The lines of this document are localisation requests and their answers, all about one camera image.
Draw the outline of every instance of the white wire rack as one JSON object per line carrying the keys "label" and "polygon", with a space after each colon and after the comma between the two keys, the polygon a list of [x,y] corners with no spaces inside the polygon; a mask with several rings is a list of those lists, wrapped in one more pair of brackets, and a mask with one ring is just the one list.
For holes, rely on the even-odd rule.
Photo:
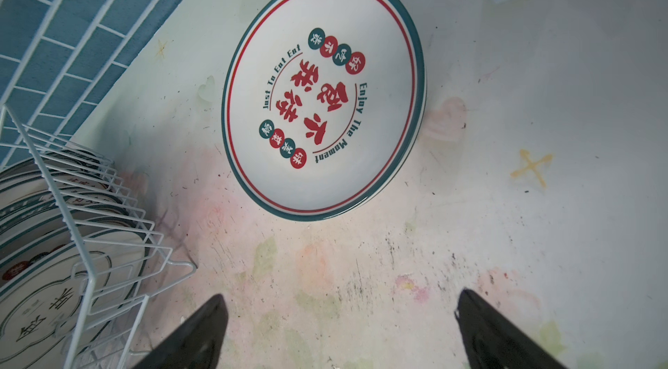
{"label": "white wire rack", "polygon": [[[11,92],[12,92],[13,89],[21,89],[21,90],[25,90],[25,91],[29,91],[29,92],[32,92],[32,93],[37,93],[37,94],[43,95],[40,103],[38,104],[38,106],[35,109],[35,111],[33,112],[33,114],[30,116],[30,119],[27,121],[26,124],[29,125],[29,126],[32,125],[39,116],[53,117],[53,118],[61,119],[60,125],[58,126],[58,128],[56,128],[54,134],[57,135],[57,136],[60,136],[60,137],[71,137],[71,135],[61,134],[63,128],[68,123],[68,121],[72,118],[72,116],[77,111],[79,106],[81,106],[81,104],[87,104],[87,105],[93,105],[93,106],[97,105],[96,103],[91,103],[89,101],[86,101],[86,98],[88,97],[88,94],[93,90],[93,88],[95,88],[97,83],[100,81],[102,76],[106,73],[106,71],[109,69],[109,67],[112,64],[114,64],[116,66],[120,66],[121,68],[124,68],[124,69],[128,68],[126,65],[121,64],[119,62],[116,62],[115,59],[116,59],[116,57],[118,57],[118,55],[121,53],[121,50],[123,50],[123,48],[127,45],[128,41],[134,36],[135,32],[142,25],[144,20],[146,20],[146,17],[148,17],[148,15],[151,13],[151,11],[153,11],[156,4],[158,4],[158,1],[160,1],[160,0],[151,0],[148,3],[148,5],[146,6],[146,8],[144,9],[144,11],[142,12],[142,14],[139,15],[139,18],[137,18],[135,23],[132,24],[132,27],[130,28],[130,30],[126,34],[122,34],[118,31],[115,31],[115,30],[111,29],[110,27],[105,26],[105,25],[102,24],[102,19],[107,14],[107,11],[109,10],[110,6],[112,6],[113,1],[114,1],[114,0],[105,0],[104,4],[97,11],[97,14],[93,18],[93,21],[90,23],[90,25],[88,26],[88,28],[86,29],[86,31],[84,32],[83,36],[80,38],[80,40],[79,40],[79,42],[77,43],[76,46],[67,45],[67,44],[62,43],[58,40],[54,40],[52,38],[46,37],[46,35],[45,35],[47,29],[49,28],[49,25],[51,24],[51,20],[53,20],[56,12],[58,11],[58,8],[60,7],[60,5],[63,2],[63,0],[51,0],[51,1],[49,1],[49,0],[37,0],[37,1],[48,5],[49,8],[46,11],[46,13],[44,14],[44,18],[42,19],[37,31],[35,31],[35,35],[33,36],[32,40],[30,41],[30,44],[28,45],[28,48],[23,53],[23,56],[21,57],[21,59],[17,59],[17,58],[13,58],[11,56],[6,56],[6,55],[0,54],[0,58],[4,58],[4,59],[7,59],[9,61],[13,61],[13,62],[18,63],[18,67],[14,70],[14,73],[13,73],[11,79],[9,80],[9,83],[7,84],[7,86],[5,87],[2,95],[0,96],[0,105],[4,105],[7,102],[7,99],[11,95]],[[94,78],[82,78],[82,77],[78,77],[76,75],[72,75],[72,74],[68,73],[67,71],[70,70],[71,65],[74,63],[74,60],[77,58],[77,56],[79,56],[79,53],[81,52],[81,50],[84,49],[84,47],[86,46],[86,43],[91,38],[94,31],[98,28],[103,29],[103,30],[108,31],[108,32],[111,32],[111,33],[115,34],[116,36],[121,37],[122,41],[118,44],[116,49],[113,51],[112,55],[107,59],[107,61],[103,65],[103,67],[97,72],[97,74],[95,75]],[[54,81],[51,83],[51,85],[49,86],[48,89],[46,89],[46,90],[44,90],[44,89],[28,89],[28,88],[24,88],[24,87],[18,87],[17,83],[19,81],[19,78],[21,77],[21,74],[25,70],[25,67],[28,65],[28,62],[30,61],[30,57],[33,56],[33,53],[35,52],[35,50],[38,47],[38,44],[41,40],[45,40],[45,41],[51,42],[55,45],[68,48],[68,49],[72,50],[72,53],[71,53],[70,57],[67,59],[67,61],[65,62],[65,64],[62,66],[62,68],[60,69],[60,72],[55,77]],[[44,106],[46,106],[47,102],[49,101],[49,98],[51,98],[51,96],[54,94],[54,91],[56,90],[56,88],[58,87],[60,82],[62,81],[63,77],[71,77],[71,78],[74,78],[74,79],[78,79],[80,81],[88,82],[88,86],[83,91],[83,93],[81,94],[79,99],[76,101],[74,106],[72,106],[72,108],[70,109],[70,112],[67,115],[65,115],[64,117],[63,116],[58,116],[58,115],[53,115],[53,114],[42,113],[42,109],[44,108]],[[18,144],[20,139],[21,139],[21,137],[18,137],[17,141],[15,143]],[[8,154],[5,156],[3,161],[0,162],[0,168],[3,168],[5,166],[7,166],[7,164],[9,163],[9,160],[11,159],[12,154],[14,153],[14,151],[15,151],[15,148],[12,148],[12,149],[9,150]]]}
{"label": "white wire rack", "polygon": [[[111,159],[21,124],[6,106],[0,109],[1,124],[7,115],[20,139],[16,144],[0,145],[29,150],[70,230],[72,248],[76,247],[80,257],[71,268],[72,280],[80,280],[82,298],[78,312],[59,320],[53,335],[64,340],[62,367],[124,368],[128,357],[148,353],[130,349],[148,300],[190,277],[196,266],[171,259],[172,248],[163,244],[164,234],[156,231],[153,221],[144,218],[145,211],[137,207],[130,189],[123,186]],[[67,176],[80,179],[68,180]],[[80,202],[72,203],[71,199]],[[77,211],[105,217],[107,221],[75,219],[73,214]],[[114,219],[123,225],[110,224],[109,220]],[[133,236],[119,238],[119,233]],[[99,253],[100,246],[107,248],[106,254]],[[109,251],[116,252],[115,261],[101,265],[111,263]],[[135,254],[125,255],[128,251]],[[183,267],[183,272],[175,272],[182,276],[148,291],[142,289],[143,281],[156,280],[168,267]]]}

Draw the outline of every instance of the red chinese characters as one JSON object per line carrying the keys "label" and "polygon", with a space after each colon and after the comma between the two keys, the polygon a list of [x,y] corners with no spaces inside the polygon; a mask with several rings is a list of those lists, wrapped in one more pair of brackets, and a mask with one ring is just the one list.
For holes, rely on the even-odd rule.
{"label": "red chinese characters", "polygon": [[292,123],[294,119],[298,117],[296,114],[296,106],[301,106],[301,98],[298,95],[294,95],[293,91],[290,90],[288,93],[283,94],[285,98],[290,101],[290,106],[288,106],[288,101],[276,101],[276,108],[279,109],[280,115],[283,115],[284,120],[288,120],[289,123]]}
{"label": "red chinese characters", "polygon": [[330,84],[326,83],[320,89],[320,93],[317,97],[320,102],[323,104],[327,101],[329,106],[327,107],[328,111],[334,111],[341,107],[341,103],[348,102],[348,94],[345,91],[345,85],[342,82],[337,83],[336,89]]}
{"label": "red chinese characters", "polygon": [[277,149],[283,144],[284,140],[285,140],[285,134],[283,133],[283,130],[276,129],[274,130],[274,134],[271,136],[271,139],[269,139],[269,144],[274,149]]}
{"label": "red chinese characters", "polygon": [[[296,87],[313,85],[314,83],[318,82],[318,66],[312,64],[311,67],[309,68],[309,62],[307,61],[306,63],[304,63],[304,60],[302,59],[301,62],[299,63],[299,67],[301,67],[301,72],[294,74],[292,78],[290,78],[291,81],[295,81]],[[311,87],[304,88],[305,92],[309,92],[310,90]]]}
{"label": "red chinese characters", "polygon": [[362,72],[365,64],[367,64],[367,59],[364,57],[364,54],[362,52],[355,52],[350,55],[350,61],[345,64],[345,69],[349,74],[358,74]]}
{"label": "red chinese characters", "polygon": [[331,57],[339,47],[339,41],[334,36],[325,37],[325,42],[320,48],[320,54],[323,57]]}
{"label": "red chinese characters", "polygon": [[319,145],[320,143],[323,142],[323,137],[325,136],[325,128],[327,127],[327,122],[325,121],[322,124],[318,124],[322,122],[318,114],[313,114],[313,120],[311,120],[310,118],[304,119],[304,125],[308,127],[309,130],[311,130],[306,133],[306,137],[311,137],[315,135],[315,137],[313,137],[313,143]]}
{"label": "red chinese characters", "polygon": [[295,169],[301,169],[306,164],[306,151],[300,147],[295,149],[295,154],[290,158],[290,163]]}

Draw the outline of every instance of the chinese character on plate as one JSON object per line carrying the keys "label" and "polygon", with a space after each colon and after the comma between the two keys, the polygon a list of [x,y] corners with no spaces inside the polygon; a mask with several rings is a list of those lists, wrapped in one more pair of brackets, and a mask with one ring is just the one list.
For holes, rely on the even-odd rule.
{"label": "chinese character on plate", "polygon": [[322,124],[320,123],[322,120],[320,119],[320,116],[318,114],[313,114],[313,120],[310,118],[305,118],[304,119],[304,125],[309,128],[309,132],[306,133],[306,137],[313,137],[313,142],[317,145],[323,142],[323,137],[325,136],[325,128],[327,127],[327,122],[325,121]]}
{"label": "chinese character on plate", "polygon": [[311,34],[309,34],[309,47],[313,50],[321,47],[324,39],[325,32],[322,29],[313,29]]}
{"label": "chinese character on plate", "polygon": [[333,57],[334,64],[337,66],[343,66],[348,61],[348,59],[350,59],[351,53],[352,50],[350,49],[350,46],[339,45]]}
{"label": "chinese character on plate", "polygon": [[260,124],[260,137],[268,139],[274,134],[274,123],[271,120],[264,120]]}
{"label": "chinese character on plate", "polygon": [[[301,72],[294,74],[292,78],[290,78],[291,81],[295,81],[296,87],[313,85],[314,83],[318,82],[318,66],[312,64],[309,68],[309,62],[307,61],[304,63],[304,60],[302,59],[299,63],[299,67],[301,68]],[[309,92],[310,90],[311,87],[306,87],[304,89],[306,92]]]}
{"label": "chinese character on plate", "polygon": [[366,58],[362,52],[355,52],[350,55],[350,62],[345,65],[345,69],[349,74],[358,74],[364,69],[364,65],[367,63]]}
{"label": "chinese character on plate", "polygon": [[285,134],[283,134],[283,130],[275,129],[274,134],[271,136],[271,139],[269,140],[269,144],[271,144],[271,147],[273,147],[274,149],[277,149],[283,144],[284,140],[285,140]]}
{"label": "chinese character on plate", "polygon": [[323,85],[320,91],[321,92],[318,94],[317,98],[322,103],[325,103],[325,99],[327,99],[327,104],[329,104],[327,107],[328,111],[339,109],[341,107],[340,103],[348,102],[348,94],[346,94],[345,85],[342,82],[337,84],[336,89],[334,89],[334,87],[332,87],[330,84],[326,83]]}
{"label": "chinese character on plate", "polygon": [[339,41],[334,36],[325,37],[325,43],[320,48],[320,54],[323,57],[331,57],[339,47]]}
{"label": "chinese character on plate", "polygon": [[295,154],[290,158],[290,163],[295,169],[301,169],[306,164],[306,151],[301,147],[295,149]]}
{"label": "chinese character on plate", "polygon": [[301,106],[301,98],[299,98],[298,95],[294,95],[292,90],[290,90],[290,92],[284,93],[283,95],[290,101],[290,106],[288,106],[288,101],[278,100],[276,101],[276,108],[279,109],[279,113],[280,115],[283,115],[284,120],[288,120],[289,123],[292,123],[293,120],[298,117],[296,114],[296,108],[293,107],[295,105]]}
{"label": "chinese character on plate", "polygon": [[295,141],[292,139],[286,139],[283,141],[283,146],[280,148],[280,155],[285,157],[292,157],[295,150]]}

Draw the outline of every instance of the table surface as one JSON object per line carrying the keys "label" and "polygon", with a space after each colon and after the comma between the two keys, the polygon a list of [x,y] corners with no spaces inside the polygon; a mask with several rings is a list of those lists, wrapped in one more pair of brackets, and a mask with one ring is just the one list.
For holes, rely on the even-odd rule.
{"label": "table surface", "polygon": [[[401,0],[422,130],[379,195],[314,223],[257,206],[222,142],[268,1],[183,0],[73,138],[199,267],[149,306],[146,344],[222,292],[222,368],[463,368],[469,287],[570,368],[668,365],[668,0]],[[522,150],[545,188],[511,176]]]}

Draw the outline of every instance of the teal circle with character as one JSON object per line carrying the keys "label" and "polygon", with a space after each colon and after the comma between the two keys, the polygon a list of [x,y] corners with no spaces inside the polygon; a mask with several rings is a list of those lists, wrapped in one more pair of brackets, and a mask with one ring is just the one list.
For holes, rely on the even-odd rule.
{"label": "teal circle with character", "polygon": [[280,147],[280,155],[288,159],[295,154],[295,149],[295,141],[288,138],[283,141],[283,146]]}
{"label": "teal circle with character", "polygon": [[339,47],[336,49],[336,53],[334,56],[332,56],[334,64],[337,66],[343,66],[344,64],[348,63],[352,52],[353,51],[350,49],[350,46],[346,44],[339,45]]}
{"label": "teal circle with character", "polygon": [[309,47],[313,50],[320,48],[325,43],[325,31],[316,27],[309,34]]}
{"label": "teal circle with character", "polygon": [[274,123],[271,120],[264,120],[260,124],[260,137],[268,139],[274,135]]}

